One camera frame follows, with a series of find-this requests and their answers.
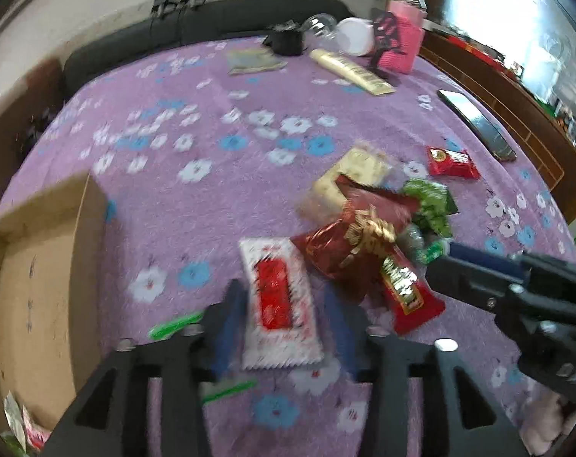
purple tablecloth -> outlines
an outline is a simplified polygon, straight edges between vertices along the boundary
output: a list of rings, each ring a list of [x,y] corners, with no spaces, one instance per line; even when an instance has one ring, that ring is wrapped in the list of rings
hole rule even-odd
[[[92,169],[111,199],[100,256],[100,338],[146,342],[148,330],[217,302],[243,277],[240,238],[292,236],[310,225],[295,203],[356,140],[397,157],[392,174],[427,176],[426,145],[466,149],[480,180],[439,177],[460,213],[455,239],[500,254],[529,248],[576,261],[546,185],[518,155],[500,164],[436,96],[461,91],[417,59],[397,92],[373,97],[307,56],[283,70],[228,75],[225,53],[260,40],[200,44],[150,56],[95,79],[74,96],[13,178],[0,211],[75,172]],[[216,457],[356,454],[369,387],[340,372],[312,275],[327,352],[317,371],[257,374],[258,386],[206,406]],[[445,298],[447,310],[408,337],[451,337],[518,424],[534,383],[487,313]],[[388,313],[371,311],[377,322]],[[152,432],[158,444],[158,430]],[[418,455],[417,438],[410,454]]]

plastic wrapper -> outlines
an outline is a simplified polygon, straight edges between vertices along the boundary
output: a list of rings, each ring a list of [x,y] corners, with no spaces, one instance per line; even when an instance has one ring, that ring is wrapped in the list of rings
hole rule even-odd
[[[338,219],[292,241],[321,273],[338,280],[359,302],[378,283],[381,263],[419,202],[389,189],[363,186],[346,175],[339,175],[335,183],[347,198]]]
[[[387,176],[396,161],[364,141],[356,143],[324,175],[318,178],[298,210],[305,218],[319,225],[336,220],[347,199],[334,181],[340,174],[365,186],[377,186]]]
[[[290,239],[242,239],[249,280],[243,368],[284,368],[323,357],[311,288]]]
[[[25,435],[28,439],[28,445],[36,450],[36,452],[40,452],[45,446],[46,441],[49,440],[51,431],[37,425],[25,406],[23,409]]]
[[[425,231],[432,230],[441,237],[452,237],[448,215],[459,213],[448,187],[438,182],[421,178],[407,180],[402,193],[416,197],[421,202],[420,210],[413,217],[417,226]]]
[[[430,174],[480,178],[479,171],[467,152],[458,153],[428,146],[427,155]]]
[[[390,256],[383,261],[381,277],[385,300],[394,313],[394,330],[398,335],[419,328],[444,312],[444,301],[433,295],[397,246],[392,247]]]

cardboard box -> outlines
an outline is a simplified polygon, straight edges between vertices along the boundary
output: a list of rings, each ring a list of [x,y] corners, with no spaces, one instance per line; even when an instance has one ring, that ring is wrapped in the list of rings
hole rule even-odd
[[[0,431],[9,390],[52,430],[101,360],[106,207],[94,178],[80,174],[0,216]]]

wooden cabinet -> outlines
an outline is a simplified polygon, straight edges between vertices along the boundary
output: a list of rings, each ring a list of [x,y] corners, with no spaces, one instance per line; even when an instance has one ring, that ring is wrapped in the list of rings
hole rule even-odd
[[[487,107],[548,185],[568,222],[576,217],[576,149],[519,84],[442,36],[426,33],[420,55]]]

black phone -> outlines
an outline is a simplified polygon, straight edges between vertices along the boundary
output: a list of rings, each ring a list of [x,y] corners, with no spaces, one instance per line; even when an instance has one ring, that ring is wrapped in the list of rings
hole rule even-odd
[[[499,129],[466,96],[452,91],[438,91],[438,97],[463,120],[476,137],[499,161],[514,161],[516,153]]]

